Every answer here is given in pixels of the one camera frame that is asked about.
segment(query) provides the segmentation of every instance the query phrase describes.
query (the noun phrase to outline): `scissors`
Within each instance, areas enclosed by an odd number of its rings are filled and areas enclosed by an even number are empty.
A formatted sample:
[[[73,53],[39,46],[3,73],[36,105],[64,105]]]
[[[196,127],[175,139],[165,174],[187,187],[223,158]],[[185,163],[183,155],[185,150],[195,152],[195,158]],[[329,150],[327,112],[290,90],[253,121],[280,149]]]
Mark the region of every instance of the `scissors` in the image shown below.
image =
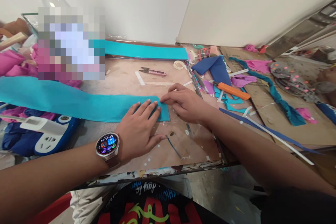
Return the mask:
[[[150,69],[150,68],[145,68],[145,67],[142,67],[141,68],[143,70],[140,70],[140,72],[145,72],[147,74],[155,74],[155,75],[161,75],[161,76],[166,76],[167,74],[163,71],[158,71],[158,70],[154,70],[154,69]]]

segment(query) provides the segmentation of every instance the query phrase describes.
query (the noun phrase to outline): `forearm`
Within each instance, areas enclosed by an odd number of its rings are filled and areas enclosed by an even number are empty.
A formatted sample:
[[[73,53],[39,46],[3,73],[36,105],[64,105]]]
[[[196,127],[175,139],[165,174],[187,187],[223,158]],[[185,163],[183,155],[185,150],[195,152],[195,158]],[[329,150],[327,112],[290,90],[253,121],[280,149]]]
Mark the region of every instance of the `forearm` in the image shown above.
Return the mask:
[[[40,157],[0,171],[0,216],[4,223],[20,223],[62,195],[108,171],[96,155],[96,143]]]
[[[297,187],[335,196],[335,190],[299,159],[214,109],[207,126],[267,190]]]

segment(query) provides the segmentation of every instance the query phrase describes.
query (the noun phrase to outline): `hand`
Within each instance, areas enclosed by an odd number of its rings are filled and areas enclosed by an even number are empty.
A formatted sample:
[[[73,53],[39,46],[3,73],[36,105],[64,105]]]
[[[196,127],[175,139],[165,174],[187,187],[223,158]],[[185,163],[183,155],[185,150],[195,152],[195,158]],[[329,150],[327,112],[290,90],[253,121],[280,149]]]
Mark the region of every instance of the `hand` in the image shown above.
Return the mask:
[[[207,120],[216,110],[207,104],[196,93],[181,85],[175,83],[168,89],[168,93],[162,96],[160,102],[172,105],[178,116],[187,123],[200,123],[207,126]]]
[[[161,140],[166,139],[163,134],[150,137],[151,130],[161,113],[161,108],[157,107],[149,118],[157,105],[157,101],[151,104],[150,100],[141,106],[140,102],[132,105],[117,126],[115,131],[121,139],[118,153],[121,162],[146,154]]]

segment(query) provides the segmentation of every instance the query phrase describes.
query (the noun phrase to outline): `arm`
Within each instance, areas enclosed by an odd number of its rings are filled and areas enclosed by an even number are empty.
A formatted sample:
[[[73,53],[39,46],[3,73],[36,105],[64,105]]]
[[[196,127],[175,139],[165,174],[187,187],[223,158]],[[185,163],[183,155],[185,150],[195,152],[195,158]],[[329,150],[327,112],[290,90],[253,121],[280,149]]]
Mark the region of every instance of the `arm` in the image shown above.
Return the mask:
[[[150,137],[161,110],[158,107],[148,118],[157,102],[149,104],[150,101],[140,107],[140,103],[134,104],[116,128],[121,139],[118,157],[122,163],[142,156],[166,138],[162,134]],[[76,186],[108,172],[108,165],[95,149],[96,142],[92,142],[1,170],[1,221],[22,223]]]
[[[331,185],[292,154],[205,103],[181,84],[170,87],[161,102],[171,104],[182,120],[210,128],[267,191],[297,187],[336,196]]]

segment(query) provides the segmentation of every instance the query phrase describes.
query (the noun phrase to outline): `right hand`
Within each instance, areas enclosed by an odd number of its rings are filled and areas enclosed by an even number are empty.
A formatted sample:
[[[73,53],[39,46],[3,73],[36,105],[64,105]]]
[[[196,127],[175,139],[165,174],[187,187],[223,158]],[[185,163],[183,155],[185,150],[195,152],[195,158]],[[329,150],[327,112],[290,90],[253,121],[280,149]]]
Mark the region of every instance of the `right hand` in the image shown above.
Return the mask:
[[[162,96],[160,102],[172,105],[178,116],[187,123],[199,123],[206,126],[214,107],[207,104],[196,93],[175,83],[168,89],[168,93]]]

